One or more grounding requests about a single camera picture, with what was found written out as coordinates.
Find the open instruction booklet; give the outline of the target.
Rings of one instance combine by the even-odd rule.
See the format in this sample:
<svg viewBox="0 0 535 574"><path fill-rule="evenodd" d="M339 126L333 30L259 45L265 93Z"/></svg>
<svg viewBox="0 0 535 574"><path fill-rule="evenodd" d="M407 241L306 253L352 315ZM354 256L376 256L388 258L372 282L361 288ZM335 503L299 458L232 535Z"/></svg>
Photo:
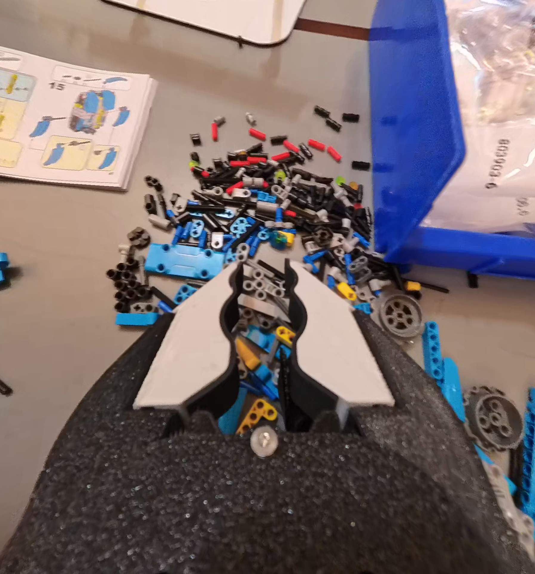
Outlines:
<svg viewBox="0 0 535 574"><path fill-rule="evenodd" d="M156 88L0 47L0 177L127 190Z"/></svg>

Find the blue plastic bin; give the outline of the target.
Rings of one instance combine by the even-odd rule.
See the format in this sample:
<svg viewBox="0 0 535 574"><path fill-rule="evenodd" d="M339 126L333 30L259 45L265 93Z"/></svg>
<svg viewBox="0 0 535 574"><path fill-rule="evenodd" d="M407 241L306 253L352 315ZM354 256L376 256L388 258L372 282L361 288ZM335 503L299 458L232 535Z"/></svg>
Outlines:
<svg viewBox="0 0 535 574"><path fill-rule="evenodd" d="M422 227L465 159L443 1L377 1L369 33L374 239L385 260L535 280L535 239Z"/></svg>

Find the clear plastic parts bags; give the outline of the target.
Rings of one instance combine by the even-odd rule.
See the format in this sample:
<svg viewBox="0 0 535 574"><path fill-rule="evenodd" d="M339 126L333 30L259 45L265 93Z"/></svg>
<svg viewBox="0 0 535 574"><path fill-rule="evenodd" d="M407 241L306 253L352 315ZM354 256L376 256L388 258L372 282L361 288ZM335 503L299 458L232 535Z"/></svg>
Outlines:
<svg viewBox="0 0 535 574"><path fill-rule="evenodd" d="M466 155L423 227L535 239L535 1L446 1Z"/></svg>

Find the grey desk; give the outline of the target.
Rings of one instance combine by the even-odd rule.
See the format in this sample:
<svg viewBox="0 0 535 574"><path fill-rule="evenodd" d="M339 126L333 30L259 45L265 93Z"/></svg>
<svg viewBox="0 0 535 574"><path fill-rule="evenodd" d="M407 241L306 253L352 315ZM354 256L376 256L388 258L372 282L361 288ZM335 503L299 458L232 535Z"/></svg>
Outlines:
<svg viewBox="0 0 535 574"><path fill-rule="evenodd" d="M187 181L203 108L291 120L366 82L368 43L295 33L272 50L98 1L0 1L0 45L159 86L127 194L0 180L0 573L534 573L511 540L464 432L420 367L379 327L381 367L405 391L355 434L249 439L167 434L172 411L133 412L170 320L119 332L104 276L139 225L141 179Z"/></svg>

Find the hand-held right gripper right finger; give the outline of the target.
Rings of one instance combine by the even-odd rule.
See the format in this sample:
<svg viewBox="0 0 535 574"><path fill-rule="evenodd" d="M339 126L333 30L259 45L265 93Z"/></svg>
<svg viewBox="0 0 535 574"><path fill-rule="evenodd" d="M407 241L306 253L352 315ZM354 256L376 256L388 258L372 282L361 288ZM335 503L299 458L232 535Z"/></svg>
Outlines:
<svg viewBox="0 0 535 574"><path fill-rule="evenodd" d="M289 393L299 409L313 421L332 413L344 427L353 408L395 406L364 319L297 261L286 260L285 285L295 333Z"/></svg>

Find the white folding book stand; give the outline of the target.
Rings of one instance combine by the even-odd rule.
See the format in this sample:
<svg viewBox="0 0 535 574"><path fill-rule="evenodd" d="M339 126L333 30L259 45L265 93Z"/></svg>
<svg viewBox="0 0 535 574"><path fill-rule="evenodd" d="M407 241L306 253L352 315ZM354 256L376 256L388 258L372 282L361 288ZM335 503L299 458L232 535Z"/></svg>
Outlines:
<svg viewBox="0 0 535 574"><path fill-rule="evenodd" d="M108 1L259 47L288 39L306 1Z"/></svg>

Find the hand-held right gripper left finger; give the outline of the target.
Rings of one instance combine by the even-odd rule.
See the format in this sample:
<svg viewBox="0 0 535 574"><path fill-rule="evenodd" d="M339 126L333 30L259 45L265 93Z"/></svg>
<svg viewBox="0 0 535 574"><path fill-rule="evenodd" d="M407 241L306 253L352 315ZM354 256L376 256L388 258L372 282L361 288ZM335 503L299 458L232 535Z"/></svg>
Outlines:
<svg viewBox="0 0 535 574"><path fill-rule="evenodd" d="M180 304L134 399L133 409L206 411L220 418L239 392L232 331L239 321L241 263L232 263Z"/></svg>

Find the pile of small brick parts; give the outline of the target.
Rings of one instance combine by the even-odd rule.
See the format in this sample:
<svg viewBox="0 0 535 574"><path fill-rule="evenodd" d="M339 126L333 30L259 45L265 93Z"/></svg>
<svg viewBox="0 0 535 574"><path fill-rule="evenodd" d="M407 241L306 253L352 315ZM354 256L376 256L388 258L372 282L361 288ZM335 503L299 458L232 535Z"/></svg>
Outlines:
<svg viewBox="0 0 535 574"><path fill-rule="evenodd" d="M223 188L224 184L217 184L216 187L204 187L199 193L199 199L188 200L183 212L180 213L180 199L176 199L175 208L178 215L172 211L166 213L165 218L160 218L159 223L166 226L171 223L176 226L173 240L170 243L153 248L152 255L173 255L179 254L180 248L186 248L184 254L202 255L203 265L200 270L190 271L188 268L178 270L178 276L191 279L192 281L208 281L213 278L214 271L208 269L208 264L215 261L216 256L222 257L226 264L232 262L247 262L252 265L249 278L244 280L243 289L246 293L242 297L246 300L240 303L243 308L243 318L238 321L243 326L237 329L246 331L243 338L252 341L256 346L262 348L265 353L270 354L272 359L262 362L253 351L251 355L246 355L245 341L237 343L238 349L245 351L245 357L238 359L240 366L239 374L241 378L241 388L238 397L226 413L219 418L219 428L224 434L246 434L257 423L275 421L277 418L276 408L270 401L279 400L280 396L277 384L277 369L283 359L289 358L294 341L293 329L283 325L284 315L286 315L287 304L284 304L286 296L284 287L284 275L277 269L272 269L269 265L264 265L257 261L257 267L253 258L255 257L260 244L270 241L273 248L285 250L290 248L294 242L297 231L301 224L301 213L298 209L289 209L287 203L282 200L278 203L280 192L293 192L291 184L297 184L295 191L301 191L299 184L306 183L303 190L323 191L327 185L323 180L316 179L309 174L300 174L296 170L291 174L290 184L286 179L285 170L269 171L267 175L273 176L273 182L268 182L265 178L254 176L247 168L275 168L276 163L280 167L287 165L288 160L300 160L312 157L309 149L301 143L299 147L293 147L290 143L285 143L287 152L278 156L268 158L262 152L262 145L258 143L241 154L228 154L230 168L234 168L234 176L238 180L230 187ZM214 217L222 218L223 211L230 212L232 220L227 234L221 234L221 229L215 229ZM359 255L348 253L349 245L343 247L343 236L335 228L326 227L329 223L326 217L328 211L316 213L314 223L314 237L307 238L308 253L304 258L308 271L317 275L324 271L326 262L333 268L328 269L327 287L336 294L341 295L348 304L354 304L354 309L360 310L364 314L370 315L372 304L370 301L374 296L380 295L382 285L389 285L390 281L383 272L387 273L388 266L383 267L381 261L377 259L372 262L372 268L367 268L367 259L371 255L360 253ZM130 247L124 249L123 258L118 265L109 269L106 276L113 282L115 291L114 309L118 313L116 324L120 326L143 326L151 325L148 319L158 318L158 309L165 313L171 313L173 308L177 308L196 293L196 287L184 285L179 288L177 294L166 299L162 297L158 307L148 303L152 293L148 284L146 272L162 273L176 272L172 270L172 263L158 263L148 269L148 261L136 260L133 255L135 248L144 249L150 243L149 233L143 228L136 228L128 234ZM448 401L453 411L462 424L466 425L469 436L475 442L477 453L482 461L492 470L491 478L496 476L501 478L497 469L490 469L493 461L490 460L484 451L499 451L522 446L524 458L527 463L532 462L535 447L535 389L530 390L530 411L527 412L527 435L522 442L519 438L524 431L524 424L515 412L515 422L511 421L511 403L504 393L494 387L473 388L465 391L465 399L474 407L474 411L467 417L465 400L459 380L458 367L450 358L443 358L440 348L439 327L434 321L422 324L421 309L419 300L415 296L421 295L421 285L428 287L426 283L402 280L401 286L405 293L396 295L385 300L385 309L382 307L380 315L382 324L393 335L413 338L415 327L418 327L422 334L422 351L425 372L434 380L438 388L442 391L444 398ZM501 478L507 484L507 494L510 496L516 493L517 487L508 478ZM523 521L530 518L530 530L535 532L535 498L531 493L530 483L522 485L520 491L521 511Z"/></svg>

